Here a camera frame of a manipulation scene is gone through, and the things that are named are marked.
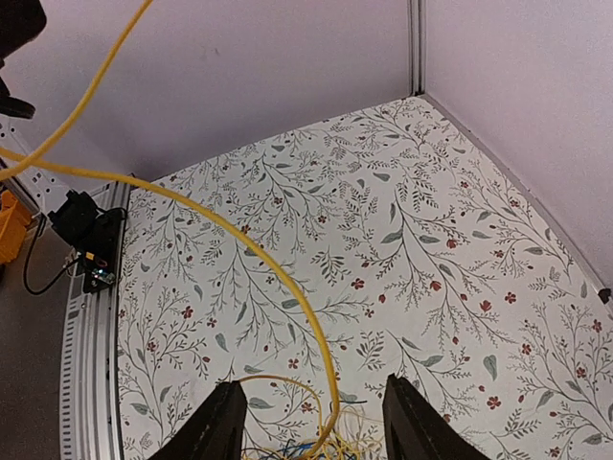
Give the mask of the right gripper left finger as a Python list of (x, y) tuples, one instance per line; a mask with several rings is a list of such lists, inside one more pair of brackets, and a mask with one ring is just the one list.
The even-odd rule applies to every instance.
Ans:
[(240, 459), (247, 400), (235, 380), (216, 386), (151, 460)]

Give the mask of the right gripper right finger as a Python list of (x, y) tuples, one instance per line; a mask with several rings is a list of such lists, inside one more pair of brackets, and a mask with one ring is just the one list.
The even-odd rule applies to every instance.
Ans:
[(406, 378), (388, 376), (382, 412), (388, 459), (488, 460)]

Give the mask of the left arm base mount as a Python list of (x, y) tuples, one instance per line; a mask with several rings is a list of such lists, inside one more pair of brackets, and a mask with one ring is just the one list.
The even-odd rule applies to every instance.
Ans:
[(88, 193), (70, 190), (49, 218), (53, 230), (77, 251), (77, 265), (84, 275), (82, 291), (96, 293), (112, 287), (117, 280), (125, 207), (103, 209)]

